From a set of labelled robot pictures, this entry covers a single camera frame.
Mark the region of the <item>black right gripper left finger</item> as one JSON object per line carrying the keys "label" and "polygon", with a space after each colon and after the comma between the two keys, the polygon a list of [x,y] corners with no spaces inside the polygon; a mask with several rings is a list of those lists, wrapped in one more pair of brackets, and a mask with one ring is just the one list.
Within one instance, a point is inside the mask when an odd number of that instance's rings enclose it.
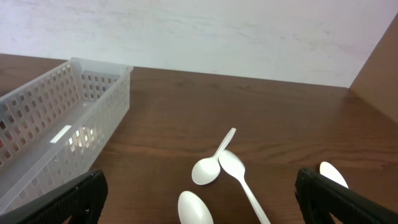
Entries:
{"label": "black right gripper left finger", "polygon": [[89,170],[1,215],[1,223],[98,223],[107,196],[108,183],[103,171]]}

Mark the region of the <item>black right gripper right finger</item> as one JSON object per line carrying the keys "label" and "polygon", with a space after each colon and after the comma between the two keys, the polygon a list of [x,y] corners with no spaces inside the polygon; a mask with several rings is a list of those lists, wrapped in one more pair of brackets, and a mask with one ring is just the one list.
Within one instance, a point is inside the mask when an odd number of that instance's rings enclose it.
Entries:
{"label": "black right gripper right finger", "polygon": [[299,169],[295,197],[306,224],[397,224],[397,213],[306,167]]}

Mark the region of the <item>white plastic spoon long handle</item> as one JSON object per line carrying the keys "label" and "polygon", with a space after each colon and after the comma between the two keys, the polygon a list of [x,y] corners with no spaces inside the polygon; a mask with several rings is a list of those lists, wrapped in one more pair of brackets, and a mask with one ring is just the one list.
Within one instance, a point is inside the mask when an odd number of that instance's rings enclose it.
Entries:
{"label": "white plastic spoon long handle", "polygon": [[246,168],[242,161],[229,150],[224,150],[218,158],[221,167],[232,177],[234,177],[241,184],[255,214],[257,215],[261,224],[271,224],[267,215],[263,211],[261,205],[252,193],[248,184],[245,181],[244,175]]}

